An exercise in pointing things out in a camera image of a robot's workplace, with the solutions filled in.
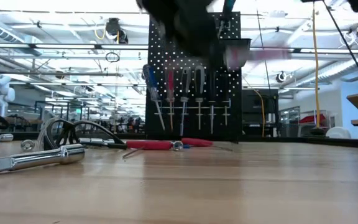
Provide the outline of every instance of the black pegboard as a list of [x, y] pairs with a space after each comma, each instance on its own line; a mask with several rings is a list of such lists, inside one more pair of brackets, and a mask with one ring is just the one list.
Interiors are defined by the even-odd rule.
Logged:
[[[216, 30], [219, 29], [220, 13], [212, 13], [215, 18]], [[241, 38], [241, 18], [239, 12], [233, 12], [230, 29], [224, 29], [219, 37], [221, 40], [240, 39]], [[241, 68], [229, 68], [228, 70], [220, 68], [211, 71], [206, 67], [206, 63], [200, 58], [192, 57], [186, 52], [180, 50], [173, 42], [165, 42], [161, 36], [158, 26], [150, 20], [149, 30], [149, 55], [148, 63], [154, 71], [155, 79], [158, 85], [159, 104], [162, 107], [162, 116], [165, 123], [165, 131], [162, 129], [160, 119], [157, 114], [155, 103], [150, 100], [150, 94], [147, 93], [146, 98], [146, 133], [147, 134], [166, 134], [175, 135], [180, 134], [182, 102], [182, 80], [181, 73], [183, 68], [191, 67], [191, 72], [194, 74], [195, 68], [202, 65], [205, 70], [206, 78], [204, 83], [203, 99], [201, 104], [201, 130], [198, 129], [198, 103], [195, 101], [195, 84], [191, 82], [190, 92], [188, 93], [187, 111], [184, 122], [183, 135], [187, 137], [202, 138], [203, 136], [211, 135], [210, 122], [210, 104], [209, 101], [209, 83], [211, 81], [211, 72], [216, 72], [216, 96], [214, 104], [214, 131], [213, 136], [222, 136], [227, 138], [235, 138], [242, 133], [242, 112], [241, 112], [241, 90], [242, 77]], [[175, 83], [174, 96], [175, 102], [173, 104], [173, 131], [170, 128], [170, 109], [169, 102], [166, 100], [167, 90], [165, 87], [165, 74], [168, 71], [173, 71], [173, 80]], [[225, 92], [228, 92], [230, 102], [226, 100]], [[227, 106], [227, 126], [225, 125], [224, 107]]]

